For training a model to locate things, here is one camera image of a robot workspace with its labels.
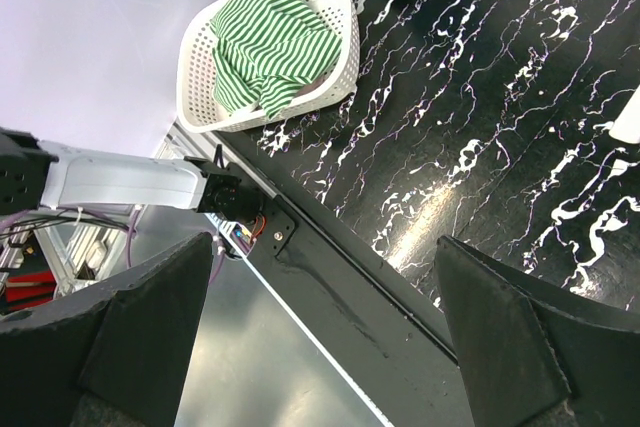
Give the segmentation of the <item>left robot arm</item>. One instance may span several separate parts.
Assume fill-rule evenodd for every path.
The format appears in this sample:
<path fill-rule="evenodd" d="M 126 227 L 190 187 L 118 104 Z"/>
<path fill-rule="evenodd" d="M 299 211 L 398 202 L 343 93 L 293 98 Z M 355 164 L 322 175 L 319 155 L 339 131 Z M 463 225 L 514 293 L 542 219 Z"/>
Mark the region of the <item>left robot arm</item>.
<path fill-rule="evenodd" d="M 80 149 L 1 130 L 1 228 L 28 213 L 89 205 L 153 205 L 250 224 L 265 196 L 237 165 Z"/>

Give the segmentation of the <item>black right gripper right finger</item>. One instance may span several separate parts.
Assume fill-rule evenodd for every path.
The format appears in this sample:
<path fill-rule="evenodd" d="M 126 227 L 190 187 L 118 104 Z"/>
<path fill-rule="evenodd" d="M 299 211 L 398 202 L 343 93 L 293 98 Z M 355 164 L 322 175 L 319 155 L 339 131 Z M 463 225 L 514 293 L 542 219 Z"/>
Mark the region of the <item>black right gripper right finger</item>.
<path fill-rule="evenodd" d="M 636 426 L 639 316 L 450 236 L 435 268 L 478 426 Z"/>

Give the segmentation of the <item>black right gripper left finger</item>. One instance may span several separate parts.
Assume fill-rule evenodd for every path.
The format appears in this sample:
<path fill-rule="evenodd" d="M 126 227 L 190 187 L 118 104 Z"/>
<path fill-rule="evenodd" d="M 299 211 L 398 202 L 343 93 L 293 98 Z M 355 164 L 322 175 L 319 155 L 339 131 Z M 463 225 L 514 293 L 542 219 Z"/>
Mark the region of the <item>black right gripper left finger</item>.
<path fill-rule="evenodd" d="M 4 426 L 171 426 L 213 261 L 199 233 L 1 320 Z"/>

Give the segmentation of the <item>pink tank top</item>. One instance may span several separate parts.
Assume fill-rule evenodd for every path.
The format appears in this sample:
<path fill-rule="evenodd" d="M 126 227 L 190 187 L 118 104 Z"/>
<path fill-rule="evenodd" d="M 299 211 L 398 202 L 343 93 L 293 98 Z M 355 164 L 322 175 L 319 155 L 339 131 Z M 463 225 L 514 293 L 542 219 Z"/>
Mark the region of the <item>pink tank top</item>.
<path fill-rule="evenodd" d="M 325 74 L 316 78 L 312 83 L 304 85 L 300 90 L 295 94 L 296 98 L 303 97 L 306 95 L 315 96 L 317 92 L 322 93 L 324 89 L 324 84 L 326 83 L 329 75 Z"/>

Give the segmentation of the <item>green striped tank top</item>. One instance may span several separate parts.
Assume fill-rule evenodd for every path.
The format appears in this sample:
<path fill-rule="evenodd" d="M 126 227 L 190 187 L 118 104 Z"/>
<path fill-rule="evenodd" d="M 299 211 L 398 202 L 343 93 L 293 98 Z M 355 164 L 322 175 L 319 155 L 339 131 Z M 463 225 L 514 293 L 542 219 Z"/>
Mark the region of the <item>green striped tank top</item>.
<path fill-rule="evenodd" d="M 210 19 L 213 100 L 272 119 L 335 65 L 342 38 L 305 0 L 229 0 Z"/>

